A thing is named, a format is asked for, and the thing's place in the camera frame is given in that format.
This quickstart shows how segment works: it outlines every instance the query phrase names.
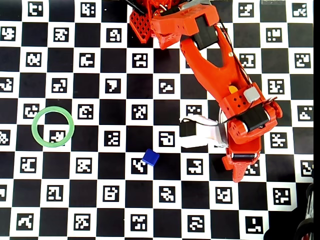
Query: checkerboard mat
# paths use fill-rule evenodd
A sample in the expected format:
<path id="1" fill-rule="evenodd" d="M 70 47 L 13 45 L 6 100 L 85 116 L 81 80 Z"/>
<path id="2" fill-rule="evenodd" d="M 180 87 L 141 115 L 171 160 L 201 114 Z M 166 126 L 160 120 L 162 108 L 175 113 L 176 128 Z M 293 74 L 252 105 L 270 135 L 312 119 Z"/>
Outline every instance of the checkerboard mat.
<path id="1" fill-rule="evenodd" d="M 262 240 L 275 226 L 294 231 L 314 162 L 313 1 L 212 4 L 252 81 L 283 110 L 240 183 L 224 169 L 223 149 L 180 146 L 179 118 L 217 120 L 218 103 L 179 44 L 139 42 L 124 1 L 0 0 L 0 240 Z M 222 66 L 218 45 L 201 54 Z M 58 148 L 31 133 L 48 106 L 75 123 Z M 58 113 L 39 120 L 45 141 L 68 130 Z M 154 167 L 141 161 L 149 148 L 160 153 Z"/>

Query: black square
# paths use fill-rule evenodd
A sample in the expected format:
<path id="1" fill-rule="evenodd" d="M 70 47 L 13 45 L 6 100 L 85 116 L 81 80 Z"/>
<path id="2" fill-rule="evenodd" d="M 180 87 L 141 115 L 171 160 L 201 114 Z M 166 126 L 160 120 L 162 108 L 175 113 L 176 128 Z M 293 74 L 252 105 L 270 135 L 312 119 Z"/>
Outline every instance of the black square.
<path id="1" fill-rule="evenodd" d="M 120 147 L 120 131 L 104 131 L 105 147 Z"/>
<path id="2" fill-rule="evenodd" d="M 68 208 L 41 208 L 39 236 L 67 236 Z"/>
<path id="3" fill-rule="evenodd" d="M 49 0 L 49 21 L 50 22 L 74 22 L 75 21 L 75 1 L 74 0 Z"/>
<path id="4" fill-rule="evenodd" d="M 180 100 L 153 100 L 154 125 L 179 125 Z"/>
<path id="5" fill-rule="evenodd" d="M 98 179 L 125 179 L 125 158 L 122 152 L 99 152 Z"/>
<path id="6" fill-rule="evenodd" d="M 152 126 L 126 127 L 126 152 L 144 153 L 153 148 Z"/>
<path id="7" fill-rule="evenodd" d="M 260 48 L 259 23 L 234 23 L 233 35 L 235 48 Z"/>
<path id="8" fill-rule="evenodd" d="M 152 99 L 153 75 L 152 74 L 127 74 L 126 97 L 127 99 Z"/>
<path id="9" fill-rule="evenodd" d="M 1 98 L 0 109 L 5 113 L 5 114 L 0 114 L 0 124 L 16 124 L 17 123 L 18 99 Z"/>
<path id="10" fill-rule="evenodd" d="M 95 208 L 97 180 L 70 180 L 69 207 Z"/>
<path id="11" fill-rule="evenodd" d="M 17 231 L 32 231 L 34 229 L 34 214 L 33 213 L 17 213 L 16 228 Z"/>
<path id="12" fill-rule="evenodd" d="M 0 47 L 0 71 L 19 72 L 20 47 Z"/>
<path id="13" fill-rule="evenodd" d="M 1 159 L 0 178 L 13 179 L 15 152 L 4 152 L 4 151 L 0 152 L 0 159 Z"/>
<path id="14" fill-rule="evenodd" d="M 268 210 L 265 182 L 239 182 L 240 210 Z"/>
<path id="15" fill-rule="evenodd" d="M 180 209 L 154 209 L 153 221 L 155 238 L 181 238 Z"/>
<path id="16" fill-rule="evenodd" d="M 20 73 L 19 98 L 45 98 L 45 73 Z"/>
<path id="17" fill-rule="evenodd" d="M 266 154 L 266 180 L 268 182 L 294 182 L 294 155 Z"/>
<path id="18" fill-rule="evenodd" d="M 188 226 L 188 233 L 204 233 L 205 232 L 205 216 L 204 215 L 188 215 L 187 226 Z"/>
<path id="19" fill-rule="evenodd" d="M 48 44 L 47 22 L 22 23 L 22 47 L 46 47 Z"/>
<path id="20" fill-rule="evenodd" d="M 100 23 L 76 23 L 74 46 L 99 48 L 100 33 Z"/>
<path id="21" fill-rule="evenodd" d="M 0 41 L 14 42 L 16 40 L 17 28 L 15 26 L 0 27 Z"/>
<path id="22" fill-rule="evenodd" d="M 40 136 L 44 137 L 44 126 L 38 125 Z M 16 130 L 16 151 L 42 151 L 43 147 L 36 142 L 31 133 L 30 125 L 18 125 Z"/>
<path id="23" fill-rule="evenodd" d="M 13 207 L 39 207 L 41 180 L 15 179 L 13 182 Z"/>
<path id="24" fill-rule="evenodd" d="M 122 1 L 102 1 L 103 23 L 126 23 L 127 3 Z"/>
<path id="25" fill-rule="evenodd" d="M 207 99 L 207 91 L 194 74 L 181 74 L 181 99 Z"/>
<path id="26" fill-rule="evenodd" d="M 286 21 L 286 3 L 284 1 L 277 1 L 272 4 L 260 2 L 260 22 L 285 23 Z"/>
<path id="27" fill-rule="evenodd" d="M 292 100 L 314 99 L 313 74 L 290 74 L 290 87 Z"/>
<path id="28" fill-rule="evenodd" d="M 212 239 L 240 239 L 239 211 L 211 210 Z"/>
<path id="29" fill-rule="evenodd" d="M 290 100 L 277 100 L 276 101 L 282 109 L 282 118 L 277 118 L 278 127 L 291 127 L 292 115 L 291 115 L 291 101 Z"/>
<path id="30" fill-rule="evenodd" d="M 101 73 L 125 73 L 127 71 L 127 49 L 102 48 Z"/>
<path id="31" fill-rule="evenodd" d="M 313 48 L 314 26 L 312 23 L 288 23 L 289 48 Z"/>
<path id="32" fill-rule="evenodd" d="M 21 21 L 21 20 L 22 20 L 22 0 L 0 1 L 0 21 Z"/>
<path id="33" fill-rule="evenodd" d="M 179 73 L 179 49 L 153 49 L 154 73 Z"/>
<path id="34" fill-rule="evenodd" d="M 49 99 L 45 100 L 45 107 L 57 106 L 67 110 L 70 114 L 72 113 L 72 99 Z M 51 112 L 45 116 L 45 124 L 64 124 L 67 125 L 67 119 L 58 112 Z"/>
<path id="35" fill-rule="evenodd" d="M 98 126 L 76 125 L 71 141 L 72 152 L 98 151 Z"/>
<path id="36" fill-rule="evenodd" d="M 182 208 L 209 209 L 209 182 L 182 181 Z"/>
<path id="37" fill-rule="evenodd" d="M 70 169 L 69 152 L 43 153 L 43 179 L 68 179 Z"/>
<path id="38" fill-rule="evenodd" d="M 226 170 L 222 158 L 225 154 L 209 154 L 210 181 L 232 181 L 231 170 Z"/>
<path id="39" fill-rule="evenodd" d="M 123 237 L 125 235 L 124 209 L 98 208 L 96 219 L 97 237 Z"/>
<path id="40" fill-rule="evenodd" d="M 152 208 L 152 181 L 125 181 L 126 208 Z"/>
<path id="41" fill-rule="evenodd" d="M 146 43 L 141 43 L 131 25 L 127 26 L 127 47 L 128 48 L 153 48 L 154 39 L 150 37 Z"/>
<path id="42" fill-rule="evenodd" d="M 100 99 L 99 111 L 100 125 L 125 125 L 126 100 L 125 99 Z"/>
<path id="43" fill-rule="evenodd" d="M 288 74 L 289 57 L 287 48 L 262 48 L 263 74 Z"/>
<path id="44" fill-rule="evenodd" d="M 220 48 L 207 48 L 206 59 L 218 68 L 223 67 L 222 55 Z"/>
<path id="45" fill-rule="evenodd" d="M 72 73 L 73 65 L 73 48 L 48 48 L 48 72 Z"/>
<path id="46" fill-rule="evenodd" d="M 41 1 L 28 1 L 28 17 L 43 17 L 44 3 Z"/>
<path id="47" fill-rule="evenodd" d="M 180 180 L 181 164 L 179 153 L 160 153 L 161 161 L 156 163 L 153 169 L 153 179 L 155 180 Z"/>
<path id="48" fill-rule="evenodd" d="M 100 76 L 95 73 L 75 73 L 73 97 L 75 99 L 98 99 Z"/>
<path id="49" fill-rule="evenodd" d="M 294 127 L 293 143 L 295 154 L 314 154 L 314 128 Z"/>
<path id="50" fill-rule="evenodd" d="M 0 208 L 0 236 L 9 237 L 10 234 L 10 217 L 11 208 L 1 207 Z"/>

